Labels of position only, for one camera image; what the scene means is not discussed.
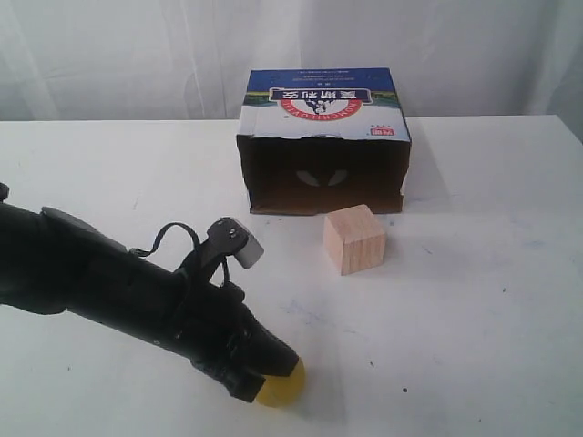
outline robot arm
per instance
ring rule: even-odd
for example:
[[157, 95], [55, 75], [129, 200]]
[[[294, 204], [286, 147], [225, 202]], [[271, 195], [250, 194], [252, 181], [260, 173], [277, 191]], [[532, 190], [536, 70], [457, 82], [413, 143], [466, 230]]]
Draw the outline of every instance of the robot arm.
[[[262, 255], [233, 218], [217, 220], [202, 243], [188, 226], [170, 223], [151, 251], [128, 251], [78, 218], [52, 208], [36, 214], [6, 198], [0, 184], [0, 304], [37, 314], [69, 310], [125, 332], [189, 359], [243, 401], [280, 406], [302, 390], [300, 358], [255, 320], [230, 282], [227, 257], [248, 269]], [[143, 258], [172, 226], [184, 228], [194, 248], [170, 272]], [[210, 283], [219, 266], [220, 287]], [[265, 383], [288, 379], [292, 387], [279, 400]]]

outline white backdrop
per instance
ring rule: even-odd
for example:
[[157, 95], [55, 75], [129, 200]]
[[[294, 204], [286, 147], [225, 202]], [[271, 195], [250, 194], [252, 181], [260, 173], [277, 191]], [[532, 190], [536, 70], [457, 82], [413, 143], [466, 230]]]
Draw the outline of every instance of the white backdrop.
[[251, 68], [389, 66], [409, 116], [558, 113], [582, 0], [0, 0], [0, 119], [236, 117]]

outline wooden cube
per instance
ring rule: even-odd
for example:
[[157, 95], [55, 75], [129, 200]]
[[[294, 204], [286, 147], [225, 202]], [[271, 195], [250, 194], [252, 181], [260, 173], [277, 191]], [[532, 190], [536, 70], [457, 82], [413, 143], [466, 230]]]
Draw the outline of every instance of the wooden cube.
[[324, 247], [341, 275], [383, 264], [386, 234], [366, 205], [340, 209], [324, 219]]

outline white table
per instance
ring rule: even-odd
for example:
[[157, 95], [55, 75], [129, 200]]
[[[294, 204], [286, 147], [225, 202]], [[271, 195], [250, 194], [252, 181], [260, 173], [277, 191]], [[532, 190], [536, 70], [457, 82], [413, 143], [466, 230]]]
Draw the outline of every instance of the white table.
[[[0, 179], [10, 203], [128, 247], [171, 220], [204, 233], [238, 217], [266, 255], [232, 277], [303, 357], [299, 404], [235, 401], [139, 340], [0, 307], [3, 437], [583, 435], [583, 147], [558, 118], [410, 119], [405, 213], [381, 217], [388, 259], [343, 278], [322, 216], [249, 214], [236, 126], [2, 123]], [[172, 231], [155, 261], [188, 250]]]

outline logo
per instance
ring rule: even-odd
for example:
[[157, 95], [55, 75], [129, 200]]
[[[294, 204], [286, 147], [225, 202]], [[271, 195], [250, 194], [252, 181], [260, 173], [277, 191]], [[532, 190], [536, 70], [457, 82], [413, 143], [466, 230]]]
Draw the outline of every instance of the logo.
[[277, 101], [289, 114], [313, 121], [334, 121], [356, 114], [372, 103], [365, 88], [271, 88], [270, 101]]
[[386, 126], [371, 127], [371, 135], [376, 135], [380, 137], [392, 137], [394, 135], [394, 129]]

